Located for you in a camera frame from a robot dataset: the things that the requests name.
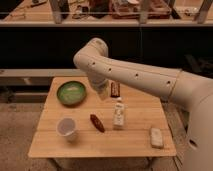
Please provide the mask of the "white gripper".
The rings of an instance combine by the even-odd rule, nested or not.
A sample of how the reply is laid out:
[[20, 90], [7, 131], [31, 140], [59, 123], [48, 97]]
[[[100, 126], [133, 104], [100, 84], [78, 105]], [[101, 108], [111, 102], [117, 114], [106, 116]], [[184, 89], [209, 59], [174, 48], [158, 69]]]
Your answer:
[[109, 92], [106, 90], [108, 87], [109, 81], [107, 79], [95, 80], [91, 77], [88, 78], [90, 86], [93, 90], [98, 93], [98, 96], [101, 100], [106, 100], [109, 97]]

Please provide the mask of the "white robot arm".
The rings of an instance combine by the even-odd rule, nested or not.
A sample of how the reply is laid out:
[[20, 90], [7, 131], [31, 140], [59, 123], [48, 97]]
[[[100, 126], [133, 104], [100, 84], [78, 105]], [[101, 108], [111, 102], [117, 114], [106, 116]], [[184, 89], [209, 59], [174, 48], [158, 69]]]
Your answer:
[[213, 171], [213, 79], [170, 69], [111, 59], [100, 38], [91, 39], [74, 56], [96, 92], [110, 80], [169, 100], [189, 112], [182, 171]]

